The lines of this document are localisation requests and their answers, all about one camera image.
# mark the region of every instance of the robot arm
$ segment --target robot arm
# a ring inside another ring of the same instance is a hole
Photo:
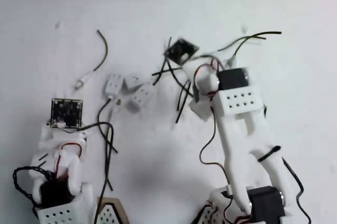
[[[305,223],[298,221],[295,194],[289,183],[289,175],[282,160],[282,150],[276,146],[274,136],[264,116],[264,104],[259,88],[252,85],[246,69],[229,69],[218,71],[212,61],[199,57],[182,65],[183,70],[194,84],[194,96],[205,105],[211,105],[225,154],[225,170],[229,179],[226,192],[231,195],[240,210],[250,216],[251,223],[265,220],[266,224],[281,220],[285,223]],[[208,65],[201,71],[202,65]],[[238,119],[244,119],[248,134],[239,128]],[[272,187],[248,190],[245,183],[245,155],[252,154],[269,174]],[[224,206],[228,201],[217,191],[211,194],[213,206]],[[256,213],[261,204],[256,200],[264,197],[265,212]]]

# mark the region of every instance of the circuit board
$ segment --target circuit board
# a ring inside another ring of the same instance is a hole
[[[51,128],[81,128],[83,100],[52,99]]]
[[[181,66],[198,50],[197,46],[180,38],[165,51],[164,55]]]

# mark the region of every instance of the loose wire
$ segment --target loose wire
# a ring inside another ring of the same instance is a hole
[[[109,169],[110,169],[110,160],[111,160],[111,154],[112,154],[112,149],[113,149],[112,145],[113,145],[113,140],[114,140],[114,128],[113,128],[113,126],[112,126],[111,123],[102,121],[102,122],[93,123],[91,125],[87,125],[87,126],[85,126],[83,128],[76,129],[76,132],[80,132],[80,131],[84,131],[84,130],[93,128],[94,126],[98,126],[98,125],[108,125],[109,128],[111,129],[111,138],[110,138],[110,141],[107,141],[109,143],[109,152],[108,152],[108,158],[107,158],[109,165],[106,167],[106,170],[105,170],[104,184],[103,184],[103,188],[102,188],[102,192],[101,192],[100,198],[98,200],[96,214],[95,214],[95,219],[94,219],[94,224],[97,224],[97,219],[98,219],[98,215],[100,213],[100,208],[101,208],[101,205],[102,205],[105,188],[106,188],[106,185],[107,185],[107,182],[108,182],[108,176],[107,176],[107,174],[109,173]]]
[[[184,87],[186,87],[186,85],[190,82],[190,80],[186,80],[186,82],[184,83]],[[180,100],[181,100],[181,97],[183,95],[183,92],[184,92],[184,89],[181,88],[181,91],[180,91],[180,94],[179,94],[179,98],[178,98],[178,104],[177,104],[177,112],[179,111],[180,109]]]
[[[304,193],[304,186],[301,182],[301,180],[299,179],[299,177],[296,175],[296,173],[294,172],[294,170],[290,167],[290,165],[287,163],[287,161],[282,158],[283,163],[285,165],[285,167],[289,170],[290,174],[293,176],[293,178],[296,180],[297,184],[300,187],[300,192],[297,194],[296,196],[296,203],[299,206],[300,210],[302,211],[302,213],[306,216],[306,218],[308,219],[308,224],[311,224],[311,218],[309,216],[309,214],[306,213],[306,211],[303,209],[303,207],[301,206],[300,203],[300,197],[302,196],[302,194]]]
[[[233,63],[234,63],[234,60],[235,60],[235,58],[236,58],[237,52],[239,51],[239,49],[241,48],[241,46],[242,46],[246,41],[248,41],[250,38],[256,38],[256,37],[258,37],[258,36],[260,36],[260,35],[264,35],[264,34],[282,34],[282,32],[274,32],[274,31],[272,31],[272,32],[262,32],[262,33],[256,33],[256,34],[253,34],[253,35],[251,35],[251,36],[246,37],[246,38],[244,39],[244,41],[241,42],[240,45],[236,48],[236,50],[235,50],[234,54],[232,55],[232,57],[229,58],[229,59],[227,60],[227,65],[228,65],[229,67],[232,67],[232,65],[233,65]]]
[[[108,99],[108,100],[106,101],[106,103],[105,103],[105,104],[101,107],[101,109],[99,110],[99,112],[98,112],[98,114],[97,114],[97,123],[100,122],[100,116],[101,116],[102,111],[104,110],[104,108],[105,108],[110,102],[111,102],[111,99]],[[102,137],[103,137],[104,140],[105,140],[104,154],[105,154],[105,170],[106,170],[107,165],[109,165],[108,159],[107,159],[107,157],[108,157],[108,143],[109,143],[109,142],[108,142],[108,139],[107,139],[107,135],[104,134],[104,132],[103,132],[103,130],[102,130],[102,128],[101,128],[100,125],[98,125],[98,129],[99,129],[99,131],[100,131]],[[113,191],[113,188],[112,188],[110,179],[108,179],[107,183],[108,183],[108,186],[109,186],[110,190]]]
[[[214,138],[215,138],[215,134],[216,134],[216,120],[215,120],[215,114],[214,114],[213,108],[211,108],[211,110],[212,110],[213,120],[214,120],[213,135],[212,135],[211,139],[208,141],[208,143],[206,143],[206,145],[201,149],[201,151],[200,151],[200,153],[199,153],[199,160],[200,160],[200,162],[201,162],[202,164],[205,164],[205,165],[217,165],[217,166],[219,166],[219,167],[222,169],[223,173],[225,174],[227,183],[229,184],[229,179],[228,179],[226,170],[225,170],[225,168],[224,168],[221,164],[219,164],[218,162],[204,162],[204,161],[202,160],[202,158],[201,158],[201,155],[202,155],[203,151],[207,148],[208,145],[210,145],[210,144],[212,143],[212,141],[213,141]]]
[[[223,48],[217,50],[217,52],[226,50],[227,48],[230,48],[232,45],[234,45],[236,42],[238,42],[238,41],[240,41],[240,40],[243,40],[243,39],[245,39],[245,38],[248,38],[248,37],[252,37],[252,36],[243,36],[243,37],[241,37],[241,38],[237,38],[235,41],[233,41],[233,42],[230,43],[229,45],[227,45],[227,46],[225,46],[225,47],[223,47]],[[259,39],[261,39],[261,40],[266,40],[265,37],[254,36],[254,37],[252,37],[252,38],[259,38]]]
[[[99,36],[102,38],[102,40],[103,40],[103,42],[104,42],[104,46],[105,46],[105,55],[104,55],[104,58],[103,58],[103,60],[101,61],[101,63],[93,70],[94,72],[96,71],[96,70],[98,70],[101,66],[102,66],[102,64],[105,62],[105,60],[106,60],[106,58],[107,58],[107,53],[108,53],[108,47],[107,47],[107,42],[106,42],[106,39],[105,39],[105,37],[103,36],[103,34],[99,31],[99,30],[97,30],[97,33],[99,34]]]
[[[187,87],[187,90],[188,90],[188,91],[190,90],[190,87],[191,87],[191,82],[189,83],[189,85],[188,85],[188,87]],[[183,109],[184,109],[184,107],[185,107],[185,103],[186,103],[186,100],[187,100],[187,97],[188,97],[188,96],[189,96],[188,93],[186,93],[185,98],[184,98],[184,100],[183,100],[183,104],[182,104],[182,106],[181,106],[181,108],[180,108],[180,111],[179,111],[179,113],[178,113],[178,116],[177,116],[177,118],[176,118],[176,120],[175,120],[175,123],[176,123],[176,124],[179,122],[180,116],[181,116],[181,114],[182,114],[182,112],[183,112]]]
[[[168,40],[168,44],[167,44],[167,49],[170,47],[171,45],[171,40],[172,40],[172,37],[170,37],[170,39]],[[166,63],[166,57],[164,58],[164,62],[163,62],[163,66],[161,68],[161,70],[159,71],[159,76],[157,77],[157,79],[154,81],[153,83],[153,86],[155,86],[157,84],[157,82],[159,81],[159,79],[162,77],[162,74],[163,74],[163,69],[165,67],[165,63]]]
[[[238,224],[239,221],[241,220],[248,220],[249,221],[250,216],[238,216],[235,220],[234,220],[234,224]]]
[[[218,207],[216,207],[215,209],[214,209],[214,211],[211,213],[211,215],[210,215],[210,223],[212,224],[212,220],[213,220],[213,216],[215,215],[215,213],[218,211]]]
[[[226,213],[227,213],[227,210],[229,209],[229,207],[231,207],[232,203],[233,203],[233,198],[231,198],[230,203],[229,203],[229,204],[226,206],[226,208],[223,210],[223,217],[224,217],[224,219],[225,219],[229,224],[233,224],[233,222],[231,222],[231,221],[229,221],[229,220],[227,219]]]
[[[32,194],[29,194],[28,192],[26,192],[25,190],[23,190],[20,185],[17,182],[17,173],[23,170],[34,170],[36,172],[41,173],[42,175],[44,175],[44,177],[46,178],[47,181],[50,181],[54,178],[54,175],[50,172],[50,171],[46,171],[40,167],[35,167],[35,166],[24,166],[24,167],[19,167],[17,169],[14,170],[13,172],[13,181],[14,181],[14,187],[16,190],[18,190],[21,194],[23,194],[27,199],[29,199],[31,201],[31,203],[33,204],[33,209],[35,209],[35,207],[39,207],[40,204],[36,203],[36,201],[33,198]]]
[[[189,90],[187,90],[187,89],[184,87],[184,85],[183,85],[181,82],[179,82],[178,78],[175,76],[175,74],[174,74],[174,72],[173,72],[173,69],[172,69],[172,67],[171,67],[171,64],[170,64],[170,62],[169,62],[169,60],[166,60],[166,61],[167,61],[168,68],[169,68],[169,70],[170,70],[170,72],[171,72],[173,78],[174,78],[175,81],[177,82],[177,84],[178,84],[181,88],[183,88],[184,91],[186,91],[186,92],[188,93],[188,95],[190,95],[190,96],[193,97],[193,94],[192,94]]]
[[[174,67],[174,68],[172,68],[172,70],[173,71],[182,70],[182,68],[181,67]],[[170,72],[170,70],[161,70],[159,72],[153,73],[152,76],[161,75],[161,74],[166,73],[166,72]]]

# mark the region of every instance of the white connector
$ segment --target white connector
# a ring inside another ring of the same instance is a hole
[[[113,99],[118,96],[123,86],[123,77],[120,74],[113,73],[105,87],[105,94],[108,98]]]
[[[84,84],[91,78],[93,75],[94,71],[90,71],[86,73],[84,76],[82,76],[79,80],[77,80],[76,85],[75,85],[75,90],[81,89]]]
[[[142,86],[146,81],[137,74],[130,74],[124,79],[125,86],[129,91],[135,91]]]
[[[140,110],[150,101],[150,99],[153,96],[153,93],[154,93],[153,85],[145,83],[131,96],[130,103]]]

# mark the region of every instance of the red wire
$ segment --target red wire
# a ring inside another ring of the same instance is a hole
[[[193,82],[194,82],[194,84],[195,84],[195,78],[196,78],[196,75],[198,74],[199,70],[200,70],[202,67],[204,67],[204,66],[208,66],[208,67],[211,67],[212,69],[216,70],[216,69],[213,67],[213,65],[210,65],[210,64],[207,64],[207,63],[201,64],[201,65],[200,65],[199,67],[197,67],[197,69],[194,71],[194,74],[193,74]],[[211,95],[211,97],[214,96],[215,93],[216,93],[216,92],[214,92],[214,91],[209,92],[209,93],[202,93],[199,89],[198,89],[198,91],[199,91],[202,95],[205,95],[205,96]]]
[[[249,222],[249,218],[250,216],[238,216],[235,220],[234,220],[234,224],[238,224],[238,222],[240,220],[244,220],[242,223],[248,223]]]
[[[69,142],[69,143],[63,144],[63,145],[61,146],[61,149],[63,149],[63,147],[64,147],[64,146],[67,146],[67,145],[76,145],[76,146],[79,146],[79,148],[80,148],[80,153],[78,154],[78,158],[81,157],[81,155],[82,155],[82,146],[81,146],[79,143],[76,143],[76,142]]]
[[[238,224],[247,224],[247,223],[250,223],[250,221],[249,220],[244,220],[244,221],[242,221],[241,223],[238,223]]]
[[[61,156],[58,155],[57,162],[56,162],[56,169],[55,169],[56,177],[57,177],[57,173],[58,173],[58,165],[60,164],[60,160],[61,160]]]
[[[81,157],[82,155],[82,146],[79,144],[79,143],[76,143],[76,142],[69,142],[69,143],[65,143],[61,146],[60,149],[63,149],[64,146],[67,146],[67,145],[76,145],[76,146],[79,146],[80,148],[80,153],[78,154],[78,158]],[[58,166],[60,164],[60,160],[61,160],[61,155],[59,154],[58,155],[58,158],[57,158],[57,161],[56,161],[56,168],[55,168],[55,173],[56,173],[56,177],[57,177],[57,174],[58,174]]]

